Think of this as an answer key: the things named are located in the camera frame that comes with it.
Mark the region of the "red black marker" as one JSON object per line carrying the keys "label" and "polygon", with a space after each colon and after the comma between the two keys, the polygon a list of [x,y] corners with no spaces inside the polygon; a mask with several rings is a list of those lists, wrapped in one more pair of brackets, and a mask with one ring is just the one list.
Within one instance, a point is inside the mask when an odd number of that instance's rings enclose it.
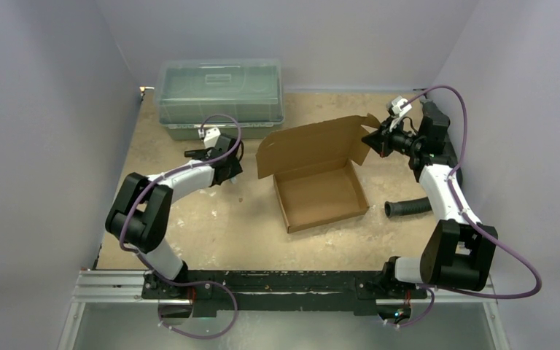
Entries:
{"label": "red black marker", "polygon": [[193,149],[184,152],[186,158],[195,160],[206,159],[209,156],[210,149]]}

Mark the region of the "brown cardboard box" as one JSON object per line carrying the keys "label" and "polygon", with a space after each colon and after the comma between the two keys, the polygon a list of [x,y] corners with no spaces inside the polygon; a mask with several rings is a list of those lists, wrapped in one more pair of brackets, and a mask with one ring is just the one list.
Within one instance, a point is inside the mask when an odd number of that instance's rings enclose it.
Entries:
{"label": "brown cardboard box", "polygon": [[362,137],[379,125],[371,114],[352,115],[274,131],[261,141],[257,176],[272,178],[288,233],[367,213],[355,168],[370,151]]}

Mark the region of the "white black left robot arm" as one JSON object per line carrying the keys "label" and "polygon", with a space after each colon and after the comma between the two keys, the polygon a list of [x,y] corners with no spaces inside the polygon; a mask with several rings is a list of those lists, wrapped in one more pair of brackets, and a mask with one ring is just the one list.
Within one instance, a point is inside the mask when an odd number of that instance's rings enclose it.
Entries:
{"label": "white black left robot arm", "polygon": [[188,288],[188,267],[166,240],[171,205],[207,187],[219,186],[241,174],[242,140],[220,133],[206,136],[201,149],[184,152],[187,163],[164,174],[125,177],[107,214],[105,229],[126,251],[160,279],[160,289],[180,298]]}

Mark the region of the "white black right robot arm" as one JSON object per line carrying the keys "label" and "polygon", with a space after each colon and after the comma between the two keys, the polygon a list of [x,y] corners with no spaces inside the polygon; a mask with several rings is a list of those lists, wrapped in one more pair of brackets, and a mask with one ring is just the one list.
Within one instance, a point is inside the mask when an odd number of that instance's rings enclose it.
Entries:
{"label": "white black right robot arm", "polygon": [[482,225],[472,213],[460,189],[460,177],[452,171],[458,157],[448,137],[449,118],[431,101],[422,106],[419,129],[405,131],[411,105],[396,97],[387,105],[389,117],[362,138],[381,157],[393,152],[408,156],[409,167],[438,220],[421,256],[392,257],[384,266],[380,286],[391,297],[406,291],[409,284],[480,291],[488,280],[496,246],[479,230],[492,237],[497,237],[497,231]]}

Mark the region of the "clear plastic storage bin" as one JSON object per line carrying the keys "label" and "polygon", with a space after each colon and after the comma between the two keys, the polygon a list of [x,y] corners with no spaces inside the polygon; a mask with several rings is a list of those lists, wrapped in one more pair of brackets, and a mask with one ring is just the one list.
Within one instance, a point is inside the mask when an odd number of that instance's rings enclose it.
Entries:
{"label": "clear plastic storage bin", "polygon": [[155,86],[161,126],[174,140],[196,139],[201,123],[263,139],[284,123],[281,63],[274,58],[166,61]]}

